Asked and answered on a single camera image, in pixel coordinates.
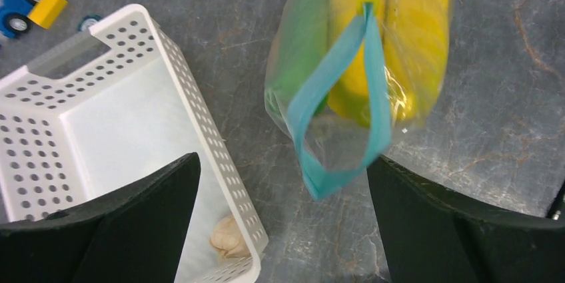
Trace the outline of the green toy cucumber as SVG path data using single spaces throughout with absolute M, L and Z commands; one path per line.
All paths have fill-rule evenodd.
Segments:
M 273 39 L 265 77 L 265 107 L 274 120 L 328 51 L 328 0 L 287 0 Z

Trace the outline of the yellow toy banana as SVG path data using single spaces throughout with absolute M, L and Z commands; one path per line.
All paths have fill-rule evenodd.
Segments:
M 330 0 L 332 45 L 360 12 L 356 0 Z M 388 99 L 394 127 L 425 123 L 441 92 L 448 60 L 452 0 L 380 0 L 376 19 L 384 50 Z M 329 107 L 368 127 L 368 88 L 363 45 L 330 90 Z

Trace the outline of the clear zip top bag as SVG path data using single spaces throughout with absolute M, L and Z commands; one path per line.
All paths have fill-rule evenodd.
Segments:
M 440 95 L 452 0 L 287 0 L 267 62 L 265 107 L 292 140 L 304 184 L 324 198 Z

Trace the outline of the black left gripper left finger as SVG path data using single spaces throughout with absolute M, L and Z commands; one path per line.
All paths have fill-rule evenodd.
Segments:
M 2 282 L 173 282 L 201 162 L 188 153 L 83 204 L 1 226 Z

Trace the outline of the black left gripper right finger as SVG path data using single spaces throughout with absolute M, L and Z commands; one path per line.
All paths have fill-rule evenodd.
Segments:
M 386 157 L 367 170 L 394 282 L 563 282 L 564 221 L 470 198 Z

